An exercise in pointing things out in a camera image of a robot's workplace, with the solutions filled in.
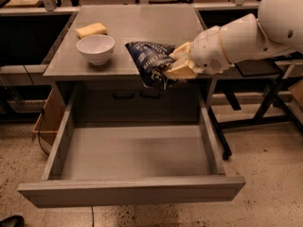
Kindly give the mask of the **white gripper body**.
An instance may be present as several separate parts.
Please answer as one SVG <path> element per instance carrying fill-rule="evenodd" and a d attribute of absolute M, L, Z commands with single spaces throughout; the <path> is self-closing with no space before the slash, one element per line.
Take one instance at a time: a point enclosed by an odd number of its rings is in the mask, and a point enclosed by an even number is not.
<path fill-rule="evenodd" d="M 215 75 L 228 70 L 231 62 L 223 49 L 221 28 L 214 26 L 201 32 L 190 46 L 189 57 L 205 74 Z"/>

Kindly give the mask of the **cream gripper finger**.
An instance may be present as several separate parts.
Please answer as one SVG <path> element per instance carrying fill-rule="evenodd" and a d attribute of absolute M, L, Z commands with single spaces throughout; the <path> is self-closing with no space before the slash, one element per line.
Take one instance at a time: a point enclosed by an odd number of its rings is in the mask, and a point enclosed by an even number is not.
<path fill-rule="evenodd" d="M 171 52 L 169 55 L 174 59 L 174 60 L 180 60 L 184 56 L 187 56 L 190 52 L 191 48 L 191 42 L 186 42 L 182 45 L 180 45 L 178 48 L 176 48 L 173 52 Z"/>
<path fill-rule="evenodd" d="M 195 79 L 199 74 L 200 67 L 193 61 L 178 61 L 169 69 L 164 70 L 163 74 L 168 79 Z"/>

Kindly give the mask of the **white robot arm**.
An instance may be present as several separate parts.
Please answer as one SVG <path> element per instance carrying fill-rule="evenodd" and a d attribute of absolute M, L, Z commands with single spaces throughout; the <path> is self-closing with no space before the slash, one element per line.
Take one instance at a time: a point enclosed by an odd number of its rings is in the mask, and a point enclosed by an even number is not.
<path fill-rule="evenodd" d="M 258 14 L 201 32 L 170 55 L 168 79 L 214 75 L 247 60 L 303 52 L 303 0 L 261 0 Z"/>

